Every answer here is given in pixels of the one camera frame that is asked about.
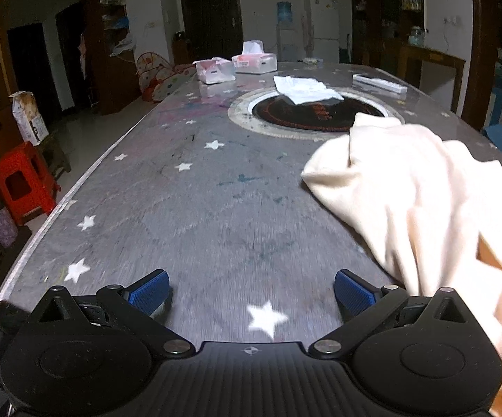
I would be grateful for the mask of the cream garment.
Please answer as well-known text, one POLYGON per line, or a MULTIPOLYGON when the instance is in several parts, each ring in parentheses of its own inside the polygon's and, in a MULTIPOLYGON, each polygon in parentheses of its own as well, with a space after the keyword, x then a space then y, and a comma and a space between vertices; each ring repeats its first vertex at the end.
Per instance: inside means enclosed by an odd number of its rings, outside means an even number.
MULTIPOLYGON (((443 286, 502 360, 502 167, 419 124, 360 113, 314 152, 302 179, 414 296, 443 286)), ((502 384, 492 408, 502 416, 502 384)))

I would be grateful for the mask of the red plastic stool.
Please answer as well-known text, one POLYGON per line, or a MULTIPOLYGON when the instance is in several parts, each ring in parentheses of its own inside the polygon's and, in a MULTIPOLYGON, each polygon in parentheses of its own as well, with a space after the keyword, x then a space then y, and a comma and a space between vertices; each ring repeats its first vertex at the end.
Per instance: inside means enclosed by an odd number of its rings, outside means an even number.
POLYGON ((30 142, 24 142, 0 158, 0 193, 18 226, 35 210, 50 215, 60 190, 46 162, 30 142))

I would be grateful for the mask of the round black induction cooktop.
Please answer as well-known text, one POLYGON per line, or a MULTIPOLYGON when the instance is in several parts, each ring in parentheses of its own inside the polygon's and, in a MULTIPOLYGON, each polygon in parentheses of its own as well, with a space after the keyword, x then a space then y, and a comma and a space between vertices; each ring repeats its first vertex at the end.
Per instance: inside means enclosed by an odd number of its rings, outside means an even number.
POLYGON ((352 88, 337 88, 336 92, 342 96, 340 100, 295 105, 273 87, 256 89, 232 102, 227 114, 231 122, 257 134, 314 141, 347 134, 358 113, 404 123, 397 110, 369 93, 352 88))

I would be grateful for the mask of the white paper bag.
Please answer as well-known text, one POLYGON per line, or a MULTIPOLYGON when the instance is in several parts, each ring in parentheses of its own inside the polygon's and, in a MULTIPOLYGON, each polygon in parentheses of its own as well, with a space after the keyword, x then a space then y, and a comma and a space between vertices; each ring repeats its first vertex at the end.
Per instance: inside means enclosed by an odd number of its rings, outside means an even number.
POLYGON ((47 127, 31 91, 17 91, 9 96, 13 116, 23 141, 39 145, 47 136, 47 127))

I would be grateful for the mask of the white paper on cooktop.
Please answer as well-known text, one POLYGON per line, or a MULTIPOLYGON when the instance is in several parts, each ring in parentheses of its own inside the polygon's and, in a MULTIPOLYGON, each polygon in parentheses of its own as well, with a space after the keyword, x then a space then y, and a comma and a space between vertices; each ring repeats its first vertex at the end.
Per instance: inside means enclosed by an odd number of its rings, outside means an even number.
POLYGON ((276 91, 288 97, 295 105, 326 100, 344 100, 344 97, 336 90, 328 88, 324 83, 314 78, 275 76, 273 82, 276 91))

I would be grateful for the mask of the white remote control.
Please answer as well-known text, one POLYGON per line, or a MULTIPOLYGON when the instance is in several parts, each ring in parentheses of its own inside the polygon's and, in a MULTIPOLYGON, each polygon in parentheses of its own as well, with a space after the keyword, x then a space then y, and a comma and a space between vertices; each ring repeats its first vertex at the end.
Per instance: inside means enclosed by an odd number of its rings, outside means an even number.
POLYGON ((368 85, 377 89, 383 89, 384 91, 391 92, 394 94, 407 93, 407 86, 403 86, 400 83, 388 81, 383 78, 367 76, 360 73, 356 73, 353 75, 353 82, 360 83, 363 85, 368 85))

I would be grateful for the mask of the floral fabric basket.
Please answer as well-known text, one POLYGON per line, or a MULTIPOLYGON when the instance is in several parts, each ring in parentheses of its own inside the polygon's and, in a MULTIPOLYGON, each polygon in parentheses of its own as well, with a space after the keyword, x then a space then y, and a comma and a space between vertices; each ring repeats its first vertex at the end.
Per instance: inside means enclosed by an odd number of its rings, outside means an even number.
POLYGON ((196 75, 191 64, 172 65, 152 52, 143 53, 136 61, 141 98, 160 103, 196 75))

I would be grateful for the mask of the small white pink tissue pack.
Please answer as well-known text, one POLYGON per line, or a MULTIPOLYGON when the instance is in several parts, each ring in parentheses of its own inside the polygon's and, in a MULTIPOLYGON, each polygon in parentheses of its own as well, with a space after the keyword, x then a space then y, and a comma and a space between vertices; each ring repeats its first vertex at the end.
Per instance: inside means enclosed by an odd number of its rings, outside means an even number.
POLYGON ((194 61, 198 80, 206 85, 215 85, 236 80, 234 63, 221 57, 194 61))

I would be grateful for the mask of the dark wooden side table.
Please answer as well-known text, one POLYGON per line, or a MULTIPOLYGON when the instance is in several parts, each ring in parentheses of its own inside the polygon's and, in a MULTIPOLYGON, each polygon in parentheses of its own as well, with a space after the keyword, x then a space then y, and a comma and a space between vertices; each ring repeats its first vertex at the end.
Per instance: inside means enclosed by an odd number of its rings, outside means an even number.
POLYGON ((457 112, 466 66, 464 59, 404 41, 385 40, 382 47, 386 57, 396 62, 396 77, 418 89, 422 85, 427 89, 443 84, 446 79, 452 80, 450 109, 457 112))

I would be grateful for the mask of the white pink tissue box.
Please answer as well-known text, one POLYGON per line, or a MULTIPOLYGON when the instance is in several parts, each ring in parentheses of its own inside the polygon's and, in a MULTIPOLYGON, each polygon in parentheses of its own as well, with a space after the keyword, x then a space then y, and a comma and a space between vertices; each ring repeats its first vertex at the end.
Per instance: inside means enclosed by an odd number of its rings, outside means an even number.
POLYGON ((276 54, 265 53, 263 42, 244 41, 242 52, 231 58, 236 73, 264 74, 276 72, 276 54))

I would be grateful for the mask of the water dispenser with blue bottle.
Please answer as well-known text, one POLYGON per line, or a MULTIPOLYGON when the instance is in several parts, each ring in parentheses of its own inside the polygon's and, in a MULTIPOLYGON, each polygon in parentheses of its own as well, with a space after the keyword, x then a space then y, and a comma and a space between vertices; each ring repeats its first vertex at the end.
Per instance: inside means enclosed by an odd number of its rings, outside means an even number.
POLYGON ((293 22, 291 2, 276 3, 276 46, 279 62, 298 59, 297 30, 293 22))

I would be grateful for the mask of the white refrigerator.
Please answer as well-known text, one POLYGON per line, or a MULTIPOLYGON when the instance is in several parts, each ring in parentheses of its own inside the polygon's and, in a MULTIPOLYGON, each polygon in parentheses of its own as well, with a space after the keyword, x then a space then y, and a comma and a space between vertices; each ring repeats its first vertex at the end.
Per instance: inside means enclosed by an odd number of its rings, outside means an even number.
POLYGON ((305 0, 305 53, 323 62, 339 62, 337 0, 305 0))

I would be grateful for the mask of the dark wooden shelf cabinet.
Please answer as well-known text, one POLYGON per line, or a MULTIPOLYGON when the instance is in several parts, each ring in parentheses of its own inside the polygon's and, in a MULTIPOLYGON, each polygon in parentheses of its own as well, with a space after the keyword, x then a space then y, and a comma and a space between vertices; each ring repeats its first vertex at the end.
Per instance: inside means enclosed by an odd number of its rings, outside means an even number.
POLYGON ((360 63, 374 41, 407 41, 413 29, 424 28, 424 0, 351 0, 351 58, 360 63))

